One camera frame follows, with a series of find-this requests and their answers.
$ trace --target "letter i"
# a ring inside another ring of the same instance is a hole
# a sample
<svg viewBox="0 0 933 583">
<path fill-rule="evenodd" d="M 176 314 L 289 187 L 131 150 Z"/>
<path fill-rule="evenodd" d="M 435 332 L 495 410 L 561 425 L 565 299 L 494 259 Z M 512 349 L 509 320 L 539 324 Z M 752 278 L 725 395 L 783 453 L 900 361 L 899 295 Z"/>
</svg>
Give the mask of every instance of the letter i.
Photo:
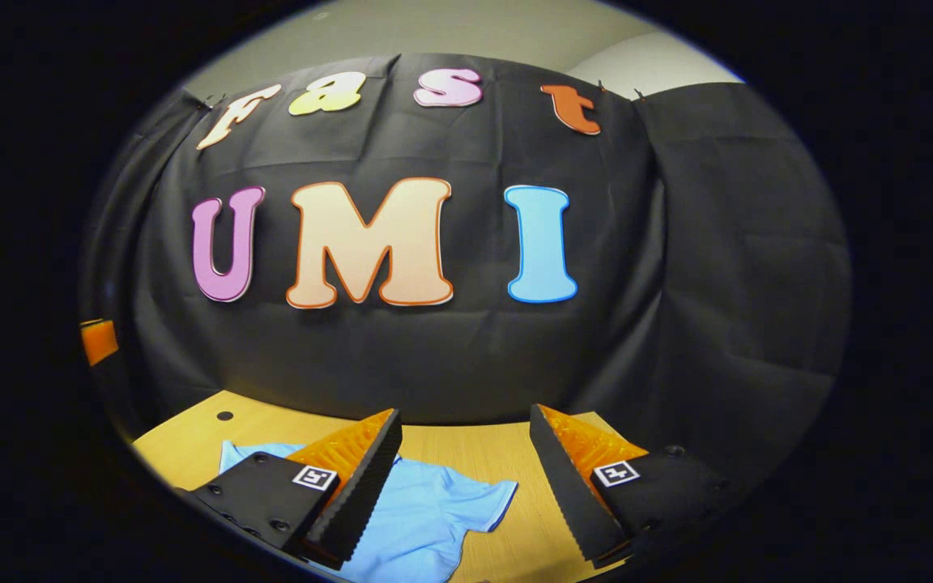
<svg viewBox="0 0 933 583">
<path fill-rule="evenodd" d="M 514 185 L 506 202 L 518 211 L 521 273 L 508 285 L 518 302 L 546 304 L 573 298 L 578 284 L 567 275 L 563 210 L 570 204 L 559 189 Z"/>
</svg>

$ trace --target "blue t-shirt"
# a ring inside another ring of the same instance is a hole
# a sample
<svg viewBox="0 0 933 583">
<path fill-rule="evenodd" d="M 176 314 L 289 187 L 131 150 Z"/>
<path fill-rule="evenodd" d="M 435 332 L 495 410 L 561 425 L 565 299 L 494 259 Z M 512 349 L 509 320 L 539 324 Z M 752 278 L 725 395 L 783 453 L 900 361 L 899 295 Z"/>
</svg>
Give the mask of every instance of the blue t-shirt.
<svg viewBox="0 0 933 583">
<path fill-rule="evenodd" d="M 219 473 L 257 451 L 287 457 L 303 447 L 236 447 L 226 440 Z M 517 489 L 515 481 L 481 483 L 452 468 L 397 455 L 351 560 L 340 571 L 315 567 L 355 583 L 442 583 L 459 567 L 467 531 L 495 530 Z"/>
</svg>

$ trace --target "peach letter m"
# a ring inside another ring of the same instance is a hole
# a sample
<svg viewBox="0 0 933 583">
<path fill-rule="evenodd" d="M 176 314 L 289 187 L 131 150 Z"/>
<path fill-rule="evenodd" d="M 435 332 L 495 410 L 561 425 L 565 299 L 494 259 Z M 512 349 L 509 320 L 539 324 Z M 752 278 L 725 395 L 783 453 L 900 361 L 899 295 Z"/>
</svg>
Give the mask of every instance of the peach letter m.
<svg viewBox="0 0 933 583">
<path fill-rule="evenodd" d="M 300 210 L 297 276 L 286 291 L 296 309 L 324 309 L 337 301 L 326 281 L 326 256 L 344 291 L 363 302 L 388 256 L 381 299 L 396 306 L 429 306 L 452 299 L 452 283 L 441 275 L 441 204 L 452 195 L 438 178 L 396 182 L 367 225 L 340 182 L 298 189 L 290 202 Z"/>
</svg>

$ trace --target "table surface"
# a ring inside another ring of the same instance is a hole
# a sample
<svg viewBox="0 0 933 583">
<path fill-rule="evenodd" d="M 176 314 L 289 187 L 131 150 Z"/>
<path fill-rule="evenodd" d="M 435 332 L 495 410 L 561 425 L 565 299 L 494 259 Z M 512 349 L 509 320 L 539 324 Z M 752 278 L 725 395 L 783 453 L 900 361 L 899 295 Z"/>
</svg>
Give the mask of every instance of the table surface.
<svg viewBox="0 0 933 583">
<path fill-rule="evenodd" d="M 232 418 L 221 420 L 218 414 Z M 614 432 L 595 413 L 575 415 Z M 236 446 L 311 443 L 353 421 L 325 417 L 219 392 L 135 440 L 134 449 L 171 486 L 193 490 L 218 475 L 223 440 Z M 528 422 L 470 427 L 403 425 L 399 453 L 428 464 L 448 466 L 483 481 L 518 483 L 513 502 L 493 532 L 467 532 L 462 562 L 452 583 L 580 581 L 618 564 L 595 569 L 582 560 L 552 495 Z"/>
</svg>

